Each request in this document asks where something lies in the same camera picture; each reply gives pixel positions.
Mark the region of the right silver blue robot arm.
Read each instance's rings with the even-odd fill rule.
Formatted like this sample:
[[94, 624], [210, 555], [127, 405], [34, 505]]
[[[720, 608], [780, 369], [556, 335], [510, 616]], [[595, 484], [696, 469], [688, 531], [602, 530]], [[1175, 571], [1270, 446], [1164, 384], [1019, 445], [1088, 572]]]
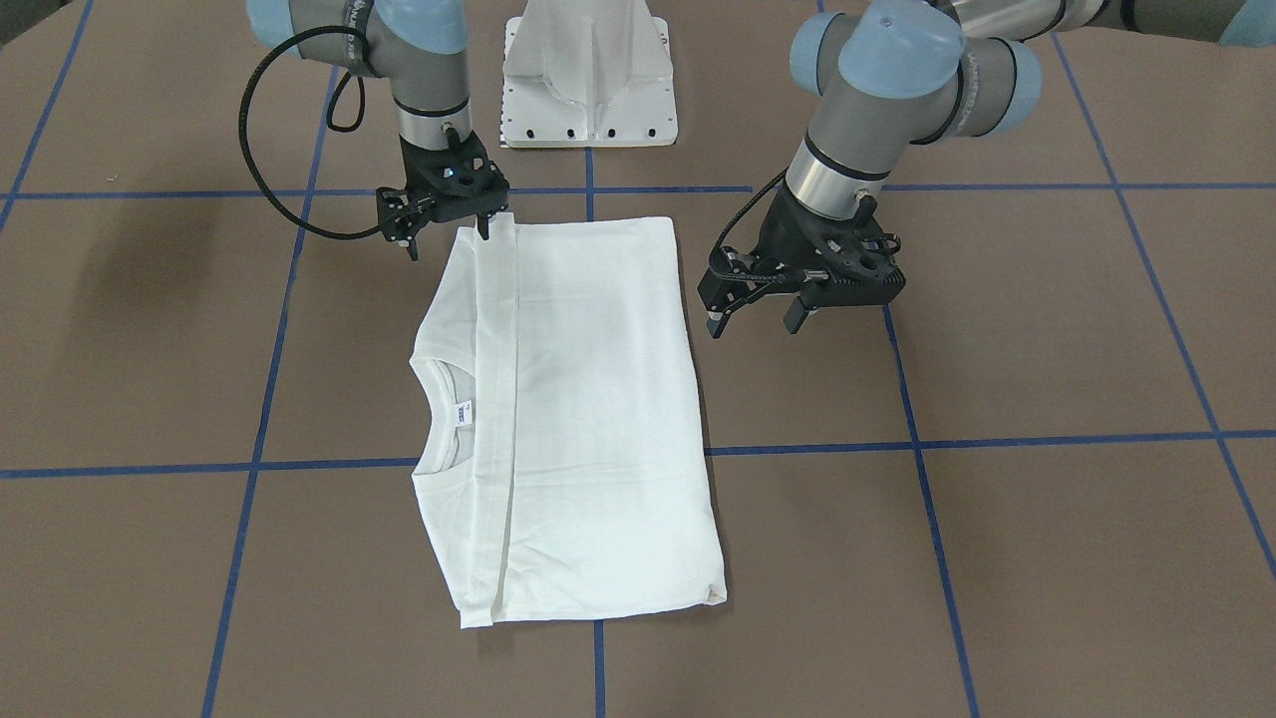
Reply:
[[269, 65], [285, 55], [345, 70], [345, 82], [387, 79], [398, 111], [404, 167], [401, 189], [376, 190], [374, 231], [419, 259], [419, 232], [430, 223], [473, 217], [487, 236], [507, 210], [510, 186], [473, 129], [461, 1], [249, 1], [251, 32], [271, 51], [251, 71], [239, 110], [242, 159], [265, 199], [291, 223], [339, 241], [364, 232], [323, 230], [279, 200], [249, 145], [251, 96]]

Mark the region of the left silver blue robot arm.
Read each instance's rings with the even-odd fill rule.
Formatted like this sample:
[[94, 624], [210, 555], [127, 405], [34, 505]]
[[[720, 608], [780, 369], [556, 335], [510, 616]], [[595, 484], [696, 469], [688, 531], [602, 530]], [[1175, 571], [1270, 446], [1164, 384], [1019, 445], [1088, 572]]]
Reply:
[[906, 278], [900, 238], [875, 219], [880, 187], [911, 145], [1021, 126], [1042, 85], [1030, 38], [1097, 27], [1267, 47], [1273, 14], [1271, 1], [873, 1], [812, 15], [790, 69], [820, 102], [766, 185], [757, 245], [718, 238], [708, 254], [698, 295], [709, 335], [767, 295], [792, 296], [792, 333], [826, 306], [892, 304]]

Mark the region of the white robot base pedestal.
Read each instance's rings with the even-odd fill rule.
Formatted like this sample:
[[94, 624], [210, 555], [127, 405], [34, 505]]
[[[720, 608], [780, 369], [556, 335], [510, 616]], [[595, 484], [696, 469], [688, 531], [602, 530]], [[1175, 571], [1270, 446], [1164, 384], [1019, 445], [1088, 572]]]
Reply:
[[669, 40], [646, 1], [530, 1], [504, 28], [501, 145], [674, 145]]

